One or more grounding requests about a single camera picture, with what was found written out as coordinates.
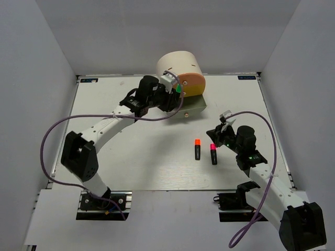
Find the green highlighter marker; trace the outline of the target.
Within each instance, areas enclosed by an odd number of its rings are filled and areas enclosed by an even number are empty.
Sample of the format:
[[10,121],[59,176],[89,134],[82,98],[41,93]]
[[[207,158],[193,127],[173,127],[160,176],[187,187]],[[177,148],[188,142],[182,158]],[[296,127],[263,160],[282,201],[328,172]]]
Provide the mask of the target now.
[[176,92],[177,93],[181,93],[182,92],[180,84],[177,84],[177,86],[176,86]]

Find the pink highlighter marker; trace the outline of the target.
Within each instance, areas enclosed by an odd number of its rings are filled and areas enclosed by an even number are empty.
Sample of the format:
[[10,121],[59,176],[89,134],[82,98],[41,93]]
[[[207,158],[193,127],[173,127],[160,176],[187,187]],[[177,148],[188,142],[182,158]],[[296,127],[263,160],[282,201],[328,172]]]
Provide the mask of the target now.
[[210,157],[211,157],[211,163],[213,165],[217,165],[217,150],[215,144],[211,143],[210,144]]

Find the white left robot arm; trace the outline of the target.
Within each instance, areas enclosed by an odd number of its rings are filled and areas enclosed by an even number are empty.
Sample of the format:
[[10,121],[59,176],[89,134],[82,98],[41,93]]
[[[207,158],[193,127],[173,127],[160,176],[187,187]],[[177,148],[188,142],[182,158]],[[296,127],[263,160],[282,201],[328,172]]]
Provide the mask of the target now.
[[104,209],[111,197],[110,189],[98,174],[99,150],[126,127],[144,120],[150,108],[159,108],[171,117],[182,104],[178,76],[169,71],[158,78],[145,75],[111,114],[102,116],[101,121],[80,133],[71,131],[66,135],[61,164],[93,195],[93,203]]

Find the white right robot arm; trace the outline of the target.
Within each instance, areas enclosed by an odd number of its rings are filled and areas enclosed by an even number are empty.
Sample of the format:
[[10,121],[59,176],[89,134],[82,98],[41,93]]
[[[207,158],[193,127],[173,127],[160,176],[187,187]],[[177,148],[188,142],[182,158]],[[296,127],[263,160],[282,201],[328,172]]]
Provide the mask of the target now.
[[254,129],[220,124],[206,134],[215,147],[226,146],[236,154],[238,167],[250,178],[234,193],[218,194],[221,210],[256,209],[277,230],[286,250],[309,250],[327,242],[321,207],[307,202],[288,188],[256,149]]

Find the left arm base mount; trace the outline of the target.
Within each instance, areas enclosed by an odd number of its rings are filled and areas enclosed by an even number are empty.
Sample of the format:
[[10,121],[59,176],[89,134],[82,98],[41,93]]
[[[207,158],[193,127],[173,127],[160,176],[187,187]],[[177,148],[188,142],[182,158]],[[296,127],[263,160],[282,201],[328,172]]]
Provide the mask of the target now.
[[120,207],[124,218],[112,202],[98,200],[87,192],[81,192],[76,220],[123,221],[127,219],[131,208],[132,192],[114,191],[110,194],[110,200]]

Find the cream round drawer container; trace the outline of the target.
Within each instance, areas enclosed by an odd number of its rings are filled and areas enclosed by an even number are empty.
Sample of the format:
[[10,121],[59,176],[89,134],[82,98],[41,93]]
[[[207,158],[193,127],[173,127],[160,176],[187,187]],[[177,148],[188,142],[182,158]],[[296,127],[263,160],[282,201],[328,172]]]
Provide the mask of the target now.
[[205,110],[207,104],[203,94],[206,80],[194,54],[188,51],[170,52],[158,60],[156,69],[158,75],[166,70],[174,73],[183,86],[183,106],[172,119],[188,119]]

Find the orange highlighter marker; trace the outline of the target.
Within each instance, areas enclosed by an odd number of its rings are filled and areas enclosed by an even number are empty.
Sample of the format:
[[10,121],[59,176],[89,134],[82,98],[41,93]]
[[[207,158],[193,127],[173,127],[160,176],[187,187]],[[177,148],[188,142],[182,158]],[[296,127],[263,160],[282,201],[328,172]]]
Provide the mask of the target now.
[[201,156],[201,140],[200,139],[195,139],[194,150],[195,150],[195,159],[199,161],[200,156]]

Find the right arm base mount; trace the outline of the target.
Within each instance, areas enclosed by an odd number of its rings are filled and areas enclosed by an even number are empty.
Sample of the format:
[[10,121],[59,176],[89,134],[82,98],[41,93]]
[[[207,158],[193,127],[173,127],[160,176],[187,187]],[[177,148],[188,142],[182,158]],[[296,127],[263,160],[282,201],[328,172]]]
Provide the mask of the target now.
[[250,222],[256,212],[249,205],[243,206],[235,192],[218,193],[213,202],[218,204],[219,221],[224,223]]

